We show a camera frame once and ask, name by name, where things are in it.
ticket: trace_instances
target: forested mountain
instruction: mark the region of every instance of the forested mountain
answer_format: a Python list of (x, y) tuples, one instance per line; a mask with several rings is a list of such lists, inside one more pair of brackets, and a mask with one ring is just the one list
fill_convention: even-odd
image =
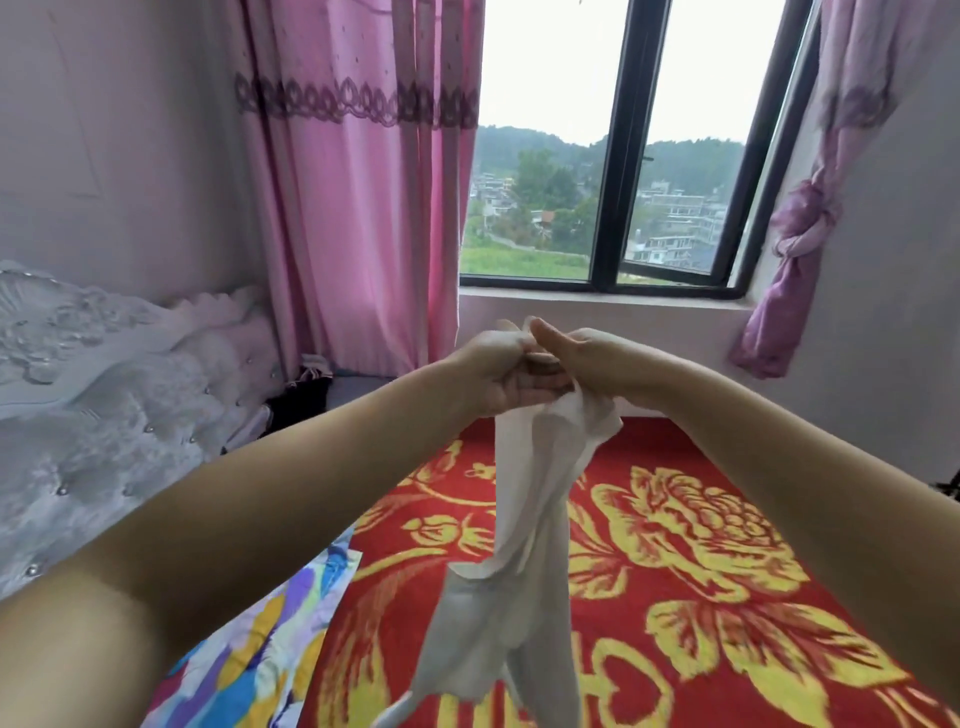
[[(568, 144), (558, 136), (532, 129), (480, 127), (477, 130), (474, 170), (514, 175), (520, 152), (546, 150), (553, 163), (570, 167), (577, 182), (598, 191), (603, 174), (606, 137), (588, 147)], [(640, 168), (640, 187), (666, 180), (672, 189), (689, 195), (710, 195), (714, 190), (729, 198), (743, 144), (722, 139), (657, 141), (648, 144)]]

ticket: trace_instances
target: right arm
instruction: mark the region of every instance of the right arm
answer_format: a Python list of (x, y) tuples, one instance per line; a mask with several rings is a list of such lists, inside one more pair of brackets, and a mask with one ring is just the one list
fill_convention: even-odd
[(870, 635), (960, 706), (960, 503), (710, 369), (598, 331), (531, 330), (587, 388), (681, 427)]

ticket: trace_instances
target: person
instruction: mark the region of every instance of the person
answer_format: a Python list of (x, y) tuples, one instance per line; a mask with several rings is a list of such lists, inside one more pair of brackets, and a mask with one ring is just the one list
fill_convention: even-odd
[(960, 705), (960, 503), (709, 369), (534, 320), (198, 468), (0, 603), (0, 725), (139, 725), (187, 649), (463, 427), (571, 378), (670, 417), (874, 639)]

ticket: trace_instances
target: left hand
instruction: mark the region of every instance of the left hand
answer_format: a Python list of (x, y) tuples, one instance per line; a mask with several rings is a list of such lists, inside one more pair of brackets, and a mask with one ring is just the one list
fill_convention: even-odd
[(501, 326), (512, 330), (484, 331), (449, 357), (476, 388), (481, 417), (547, 404), (572, 389), (560, 362), (543, 353), (533, 336), (509, 322)]

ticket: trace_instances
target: left arm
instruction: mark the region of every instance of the left arm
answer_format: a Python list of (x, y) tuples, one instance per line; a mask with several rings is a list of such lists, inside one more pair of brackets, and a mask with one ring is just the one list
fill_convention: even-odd
[(139, 725), (172, 661), (323, 550), (478, 416), (548, 401), (533, 340), (489, 332), (198, 468), (0, 604), (0, 724)]

